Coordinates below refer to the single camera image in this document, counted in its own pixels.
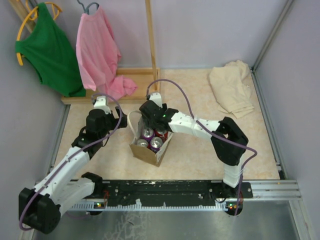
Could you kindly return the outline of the brown canvas bag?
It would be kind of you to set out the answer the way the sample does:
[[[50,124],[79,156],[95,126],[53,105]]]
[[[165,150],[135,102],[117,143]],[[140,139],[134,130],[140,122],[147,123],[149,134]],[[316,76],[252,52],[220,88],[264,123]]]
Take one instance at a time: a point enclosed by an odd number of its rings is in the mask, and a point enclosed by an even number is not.
[[[132,122],[133,114],[140,115],[136,127],[134,127]],[[148,128],[143,122],[141,112],[138,110],[131,111],[127,115],[127,124],[133,133],[133,140],[129,144],[133,156],[145,163],[159,167],[173,137],[173,133]]]

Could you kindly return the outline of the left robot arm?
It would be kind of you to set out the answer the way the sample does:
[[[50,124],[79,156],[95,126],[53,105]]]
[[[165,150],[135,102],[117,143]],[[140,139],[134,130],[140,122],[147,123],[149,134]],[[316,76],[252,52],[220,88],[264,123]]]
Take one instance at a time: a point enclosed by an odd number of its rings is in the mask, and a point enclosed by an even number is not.
[[[71,180],[104,146],[104,141],[116,130],[127,127],[127,115],[119,105],[115,110],[118,118],[107,105],[95,105],[60,163],[33,188],[25,187],[19,193],[18,224],[22,231],[35,229],[49,234],[78,201],[103,195],[103,179],[99,175],[86,172],[76,182]]]

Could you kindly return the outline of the purple Fanta can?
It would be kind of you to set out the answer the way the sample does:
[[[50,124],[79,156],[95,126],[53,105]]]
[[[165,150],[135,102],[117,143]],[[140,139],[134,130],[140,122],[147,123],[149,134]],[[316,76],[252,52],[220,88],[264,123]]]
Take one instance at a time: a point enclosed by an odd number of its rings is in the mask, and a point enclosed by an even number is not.
[[[155,132],[152,128],[143,127],[141,130],[141,138],[150,142],[155,137]]]

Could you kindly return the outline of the red Coca-Cola can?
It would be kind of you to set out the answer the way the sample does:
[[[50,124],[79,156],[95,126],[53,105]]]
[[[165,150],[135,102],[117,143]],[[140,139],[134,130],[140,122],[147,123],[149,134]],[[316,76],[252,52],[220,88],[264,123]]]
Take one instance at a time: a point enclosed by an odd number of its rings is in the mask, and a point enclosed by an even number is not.
[[[155,136],[161,138],[161,140],[165,142],[168,139],[168,131],[155,129]]]

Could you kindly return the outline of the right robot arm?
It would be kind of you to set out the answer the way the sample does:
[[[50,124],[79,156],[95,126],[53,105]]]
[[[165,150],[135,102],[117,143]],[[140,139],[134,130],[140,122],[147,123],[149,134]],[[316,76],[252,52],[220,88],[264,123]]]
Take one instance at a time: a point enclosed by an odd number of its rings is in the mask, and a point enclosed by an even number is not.
[[[223,192],[235,198],[241,192],[241,164],[248,138],[230,117],[222,120],[195,119],[165,104],[147,100],[139,108],[143,122],[152,129],[187,134],[211,141],[217,158],[223,163]]]

